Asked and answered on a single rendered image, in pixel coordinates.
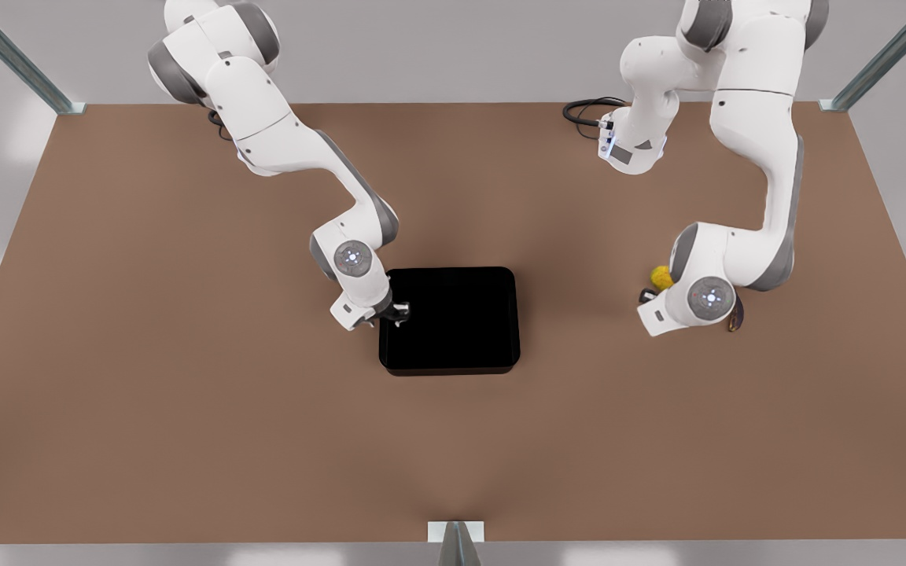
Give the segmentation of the silver frame post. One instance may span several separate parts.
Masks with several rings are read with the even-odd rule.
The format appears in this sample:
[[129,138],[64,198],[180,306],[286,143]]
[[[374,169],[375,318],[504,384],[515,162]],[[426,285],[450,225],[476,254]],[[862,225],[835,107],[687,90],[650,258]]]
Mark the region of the silver frame post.
[[77,116],[86,111],[87,105],[81,101],[71,101],[61,89],[47,78],[28,55],[15,46],[0,28],[0,61],[10,68],[26,86],[37,94],[48,107],[60,116]]
[[817,101],[824,112],[848,112],[906,55],[906,23],[831,99]]
[[437,566],[482,566],[476,543],[483,542],[481,520],[428,522],[428,542],[440,543]]

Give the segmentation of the black rectangular tray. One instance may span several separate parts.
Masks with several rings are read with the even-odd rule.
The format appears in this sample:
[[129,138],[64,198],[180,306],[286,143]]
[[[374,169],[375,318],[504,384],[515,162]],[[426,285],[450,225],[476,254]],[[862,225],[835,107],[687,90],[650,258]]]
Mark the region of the black rectangular tray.
[[389,270],[410,317],[380,325],[378,359],[393,376],[500,375],[521,357],[517,280],[506,267]]

